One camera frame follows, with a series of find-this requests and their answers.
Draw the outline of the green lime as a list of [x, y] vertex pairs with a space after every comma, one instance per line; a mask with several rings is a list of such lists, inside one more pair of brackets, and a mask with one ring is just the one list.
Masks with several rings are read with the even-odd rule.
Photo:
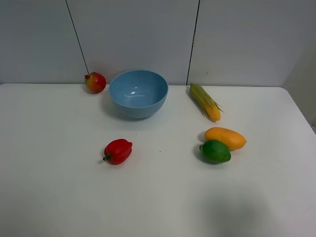
[[209, 140], [199, 146], [202, 160], [210, 164], [222, 164], [231, 160], [231, 152], [227, 145], [218, 140]]

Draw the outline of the corn cob with husk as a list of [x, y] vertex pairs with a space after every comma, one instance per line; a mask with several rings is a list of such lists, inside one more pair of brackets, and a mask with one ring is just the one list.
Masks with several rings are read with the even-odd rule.
[[217, 122], [221, 119], [222, 110], [219, 108], [219, 104], [209, 96], [200, 84], [191, 83], [189, 92], [212, 122]]

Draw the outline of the red bell pepper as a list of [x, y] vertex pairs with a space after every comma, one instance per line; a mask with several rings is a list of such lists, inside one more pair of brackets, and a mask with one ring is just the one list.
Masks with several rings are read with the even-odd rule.
[[125, 162], [131, 153], [131, 142], [125, 139], [116, 139], [105, 147], [103, 161], [111, 165], [119, 165]]

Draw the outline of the red yellow pomegranate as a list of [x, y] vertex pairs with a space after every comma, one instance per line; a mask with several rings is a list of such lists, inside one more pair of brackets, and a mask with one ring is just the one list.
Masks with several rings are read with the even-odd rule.
[[106, 78], [97, 72], [92, 72], [84, 76], [85, 86], [89, 92], [92, 94], [98, 94], [102, 92], [106, 85]]

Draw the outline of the orange yellow mango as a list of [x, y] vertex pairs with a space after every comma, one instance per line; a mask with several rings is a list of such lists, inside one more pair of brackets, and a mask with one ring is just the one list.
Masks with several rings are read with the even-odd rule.
[[239, 133], [222, 127], [213, 127], [205, 132], [206, 140], [218, 140], [230, 150], [238, 150], [245, 146], [246, 139]]

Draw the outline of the light blue bowl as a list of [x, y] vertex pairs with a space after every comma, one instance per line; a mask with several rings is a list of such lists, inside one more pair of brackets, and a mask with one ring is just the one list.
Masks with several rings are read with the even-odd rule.
[[108, 92], [119, 113], [132, 119], [145, 119], [163, 106], [168, 89], [166, 80], [159, 74], [132, 70], [116, 76]]

